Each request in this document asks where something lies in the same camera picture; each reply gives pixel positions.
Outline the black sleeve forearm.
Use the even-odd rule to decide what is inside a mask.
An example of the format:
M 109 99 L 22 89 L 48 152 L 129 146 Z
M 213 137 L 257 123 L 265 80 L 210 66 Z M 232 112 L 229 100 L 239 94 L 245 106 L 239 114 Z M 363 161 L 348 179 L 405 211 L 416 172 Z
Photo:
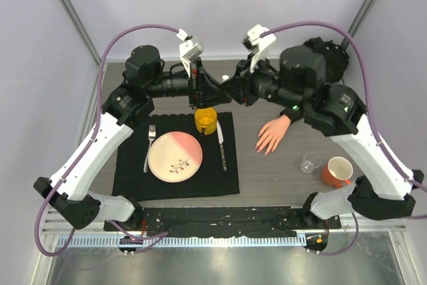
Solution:
M 349 64 L 349 55 L 342 46 L 335 44 L 332 40 L 324 41 L 321 37 L 305 41 L 304 46 L 325 58 L 326 83 L 337 83 L 342 79 Z

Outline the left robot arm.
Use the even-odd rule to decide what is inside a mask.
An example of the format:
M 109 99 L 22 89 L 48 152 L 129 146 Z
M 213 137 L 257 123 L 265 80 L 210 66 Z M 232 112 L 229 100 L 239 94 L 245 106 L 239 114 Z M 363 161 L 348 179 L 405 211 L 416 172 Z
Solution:
M 117 222 L 129 231 L 141 226 L 143 210 L 135 200 L 90 193 L 89 187 L 112 153 L 154 110 L 153 99 L 187 96 L 191 107 L 232 100 L 203 68 L 201 59 L 190 65 L 189 72 L 163 69 L 156 47 L 136 47 L 125 62 L 123 82 L 101 106 L 91 133 L 60 170 L 34 183 L 35 190 L 76 230 L 99 220 Z

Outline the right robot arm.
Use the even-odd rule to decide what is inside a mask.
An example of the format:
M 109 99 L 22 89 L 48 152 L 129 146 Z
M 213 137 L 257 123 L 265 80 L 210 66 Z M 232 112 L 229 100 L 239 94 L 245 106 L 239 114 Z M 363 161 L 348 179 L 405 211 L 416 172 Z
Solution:
M 240 61 L 220 89 L 240 105 L 264 99 L 302 115 L 361 169 L 363 175 L 351 184 L 310 194 L 301 212 L 305 226 L 317 228 L 333 216 L 351 213 L 371 220 L 411 217 L 416 201 L 410 193 L 423 173 L 399 162 L 374 133 L 366 103 L 353 89 L 327 84 L 325 76 L 326 58 L 300 45 L 281 52 L 279 69 L 267 61 Z

